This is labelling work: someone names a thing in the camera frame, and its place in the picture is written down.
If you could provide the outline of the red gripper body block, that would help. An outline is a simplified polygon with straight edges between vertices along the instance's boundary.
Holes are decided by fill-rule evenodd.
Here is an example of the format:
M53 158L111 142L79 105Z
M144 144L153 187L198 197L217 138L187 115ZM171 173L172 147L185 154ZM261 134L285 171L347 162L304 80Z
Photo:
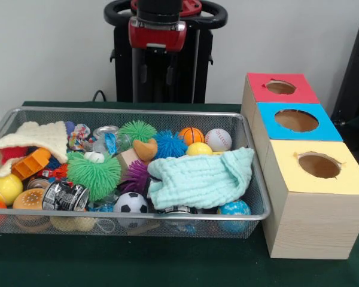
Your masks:
M161 48L168 52L182 50L186 38L186 23L179 22L174 29L151 29L129 23L129 42L132 48L146 50L147 48Z

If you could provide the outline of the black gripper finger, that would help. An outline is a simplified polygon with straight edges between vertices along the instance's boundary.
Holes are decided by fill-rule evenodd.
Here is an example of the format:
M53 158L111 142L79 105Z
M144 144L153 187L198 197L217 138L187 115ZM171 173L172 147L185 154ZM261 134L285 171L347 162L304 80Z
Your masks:
M145 51L141 51L140 54L140 83L145 84L147 82L147 65L145 60Z
M169 58L169 64L167 67L167 72L166 72L166 84L168 86L172 85L172 79L173 79L173 55L172 54L168 54L168 58Z

